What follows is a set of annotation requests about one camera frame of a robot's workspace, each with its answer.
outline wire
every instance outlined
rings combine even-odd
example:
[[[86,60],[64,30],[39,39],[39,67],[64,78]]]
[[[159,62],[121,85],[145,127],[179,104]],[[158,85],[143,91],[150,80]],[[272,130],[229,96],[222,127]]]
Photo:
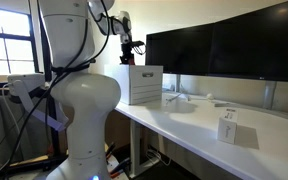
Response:
[[[106,35],[106,39],[105,39],[104,45],[102,46],[101,50],[100,50],[94,57],[92,57],[91,59],[89,59],[89,60],[81,63],[81,64],[78,65],[77,67],[80,67],[80,66],[83,66],[83,65],[85,65],[85,64],[91,63],[94,59],[96,59],[96,58],[103,52],[103,50],[105,49],[105,47],[106,47],[106,45],[107,45],[107,43],[108,43],[109,36],[110,36],[110,33],[111,33],[111,32],[110,32],[110,30],[111,30],[111,28],[110,28],[110,18],[109,18],[109,16],[108,16],[107,8],[106,8],[103,0],[101,0],[101,3],[102,3],[102,5],[103,5],[104,11],[105,11],[105,16],[107,17],[107,35]]]
[[[108,12],[107,12],[107,9],[106,9],[106,6],[105,6],[103,0],[101,0],[101,3],[102,3],[103,8],[104,8],[104,10],[105,10],[106,16],[108,17]],[[6,174],[5,174],[5,176],[7,176],[8,168],[9,168],[10,163],[12,162],[12,159],[13,159],[13,157],[14,157],[14,154],[15,154],[15,152],[16,152],[16,150],[17,150],[18,144],[19,144],[20,139],[21,139],[21,137],[22,137],[22,134],[23,134],[23,132],[24,132],[24,128],[25,128],[25,126],[26,126],[26,124],[27,124],[27,122],[28,122],[28,120],[29,120],[29,117],[33,114],[33,112],[35,111],[35,109],[37,108],[37,106],[41,103],[42,99],[45,98],[46,96],[49,96],[49,95],[50,95],[50,92],[51,92],[52,88],[70,74],[70,72],[65,72],[65,71],[66,71],[66,70],[69,68],[69,66],[78,58],[78,56],[79,56],[79,55],[81,54],[81,52],[83,51],[84,46],[85,46],[85,42],[86,42],[86,38],[87,38],[87,30],[88,30],[88,19],[85,19],[85,33],[84,33],[83,43],[82,43],[82,45],[81,45],[81,47],[80,47],[80,50],[79,50],[78,53],[74,56],[74,58],[63,68],[63,71],[62,71],[62,72],[64,72],[64,73],[61,74],[60,76],[56,76],[56,77],[55,77],[55,79],[54,79],[53,83],[51,84],[50,88],[41,96],[41,98],[38,100],[38,102],[35,104],[35,106],[32,108],[32,110],[29,112],[28,116],[27,116],[26,119],[24,120],[23,126],[21,127],[21,130],[20,130],[20,133],[19,133],[18,138],[17,138],[17,140],[16,140],[15,146],[13,147],[11,156],[10,156],[9,160],[5,163],[6,165],[3,166],[2,168],[0,168],[0,171],[3,170],[4,168],[6,168]],[[108,28],[108,35],[107,35],[106,41],[105,41],[103,47],[101,48],[101,50],[100,50],[93,58],[91,58],[90,60],[87,60],[87,61],[85,61],[85,62],[83,62],[83,63],[80,63],[80,64],[77,65],[76,67],[80,67],[80,66],[83,66],[83,65],[85,65],[85,64],[87,64],[87,63],[91,63],[96,57],[98,57],[98,56],[102,53],[102,51],[104,50],[104,48],[106,47],[106,44],[107,44],[107,42],[108,42],[109,31],[110,31],[110,28]]]
[[[84,49],[84,46],[85,46],[86,39],[87,39],[87,32],[88,32],[88,19],[85,19],[85,32],[84,32],[84,38],[83,38],[82,45],[81,45],[79,51],[78,51],[78,52],[76,53],[76,55],[73,57],[73,59],[63,68],[62,72],[65,72],[65,71],[71,66],[71,64],[73,64],[74,61],[75,61],[75,60],[80,56],[80,54],[82,53],[82,51],[83,51],[83,49]],[[66,76],[68,76],[69,74],[70,74],[70,72],[67,72],[67,73],[63,73],[63,74],[61,74],[61,75],[59,75],[59,76],[56,76],[55,79],[53,80],[53,83],[50,85],[49,89],[46,90],[46,92],[41,96],[41,98],[37,101],[37,103],[35,104],[35,106],[34,106],[34,107],[32,108],[32,110],[29,112],[28,116],[27,116],[26,119],[24,120],[23,126],[22,126],[22,128],[21,128],[21,130],[20,130],[20,133],[19,133],[18,138],[17,138],[17,140],[16,140],[15,146],[13,147],[13,150],[12,150],[11,156],[10,156],[10,158],[9,158],[9,161],[7,162],[6,166],[3,166],[3,167],[1,168],[1,170],[4,169],[4,167],[6,168],[6,174],[5,174],[5,176],[7,176],[7,170],[8,170],[8,168],[9,168],[10,163],[12,162],[12,159],[13,159],[14,154],[15,154],[15,152],[16,152],[17,146],[18,146],[18,144],[19,144],[19,142],[20,142],[20,139],[21,139],[21,137],[22,137],[22,134],[23,134],[23,132],[24,132],[24,128],[25,128],[25,126],[26,126],[26,124],[27,124],[27,122],[28,122],[28,120],[29,120],[29,117],[33,114],[33,112],[35,111],[35,109],[37,108],[37,106],[41,103],[41,101],[42,101],[45,97],[47,97],[47,96],[50,95],[50,92],[51,92],[51,90],[53,89],[53,87],[54,87],[56,84],[58,84],[60,81],[62,81],[62,80],[63,80]]]
[[[139,55],[144,55],[146,53],[146,50],[145,50],[145,52],[143,52],[140,47],[133,47],[133,49]]]
[[[25,115],[25,111],[23,112],[22,116],[20,118],[18,118],[16,124],[18,124],[24,117]],[[2,143],[4,142],[4,140],[6,139],[6,137],[8,136],[8,134],[11,132],[11,130],[15,127],[16,125],[15,123],[7,130],[7,132],[5,133],[3,139],[0,141],[0,146],[2,145]]]
[[[153,163],[152,158],[156,157],[159,161],[161,161],[165,166],[169,166],[172,162],[172,159],[169,158],[168,162],[162,160],[162,156],[158,151],[154,151],[153,149],[148,149],[146,151],[146,157]]]
[[[6,101],[6,98],[5,98],[5,93],[4,93],[4,90],[5,90],[5,87],[6,86],[9,86],[10,84],[5,84],[3,87],[2,87],[2,97],[3,97],[3,101],[5,103],[5,106],[6,106],[6,109],[8,110],[8,113],[11,115],[11,118],[16,126],[16,130],[17,130],[17,133],[19,134],[20,133],[20,128],[18,127],[18,124],[15,120],[15,117],[14,117],[14,114],[12,113],[11,111],[11,108],[10,106],[8,105],[7,101]]]
[[[178,95],[172,97],[171,99],[166,99],[166,105],[168,105],[168,103],[172,102],[174,99],[178,98],[182,93],[179,93]]]

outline wall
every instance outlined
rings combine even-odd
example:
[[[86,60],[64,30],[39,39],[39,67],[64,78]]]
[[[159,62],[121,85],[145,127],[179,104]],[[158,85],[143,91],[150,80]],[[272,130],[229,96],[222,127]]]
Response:
[[[258,10],[285,0],[116,0],[110,15],[119,10],[130,13],[134,40],[146,40],[146,34],[176,28],[212,23],[243,13]],[[95,43],[101,48],[105,37],[93,26]],[[90,72],[104,73],[105,64],[119,64],[121,55],[118,36],[111,36],[104,52],[92,65]],[[143,65],[145,56],[135,56],[136,64]],[[164,83],[174,83],[174,75],[164,75]],[[258,80],[228,79],[214,77],[182,76],[182,84],[190,94],[206,95],[212,93],[215,98],[261,107],[265,82]],[[288,83],[278,82],[275,91],[273,109],[288,112]],[[234,179],[220,168],[191,152],[175,145],[165,138],[158,138],[154,133],[150,143],[160,151],[172,157],[177,163],[189,169],[202,179]]]

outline black monitor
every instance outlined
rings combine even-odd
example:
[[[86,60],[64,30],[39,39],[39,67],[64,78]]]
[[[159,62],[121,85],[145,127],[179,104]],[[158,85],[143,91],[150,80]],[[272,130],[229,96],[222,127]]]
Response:
[[[214,24],[161,33],[146,38],[146,65],[162,65],[164,73],[207,75]]]
[[[288,81],[288,2],[217,22],[209,75]]]

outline cardboard box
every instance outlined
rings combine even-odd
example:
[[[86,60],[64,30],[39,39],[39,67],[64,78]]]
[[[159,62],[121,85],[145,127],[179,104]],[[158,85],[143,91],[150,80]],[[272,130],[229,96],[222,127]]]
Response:
[[[105,65],[104,71],[119,83],[120,102],[139,104],[162,97],[163,66]]]
[[[226,108],[219,117],[217,139],[223,142],[234,144],[237,127],[238,111]]]

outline monitor stand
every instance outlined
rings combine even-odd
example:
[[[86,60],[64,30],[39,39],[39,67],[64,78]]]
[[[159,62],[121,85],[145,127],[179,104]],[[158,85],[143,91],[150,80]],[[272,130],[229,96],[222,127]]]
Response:
[[[235,104],[235,103],[215,103],[214,106],[249,109],[288,119],[288,114],[272,110],[275,89],[276,89],[276,81],[266,81],[263,108],[247,106],[242,104]]]
[[[263,100],[263,108],[271,110],[273,107],[274,93],[276,89],[276,81],[265,82],[265,92]]]
[[[181,75],[176,74],[175,92],[181,93]]]
[[[175,82],[175,92],[180,93],[179,95],[177,95],[175,98],[177,98],[178,96],[180,96],[181,94],[183,94],[186,98],[187,101],[191,100],[191,97],[189,96],[189,94],[186,92],[186,90],[184,90],[184,88],[182,87],[181,84],[181,75],[180,74],[176,74],[176,82]]]

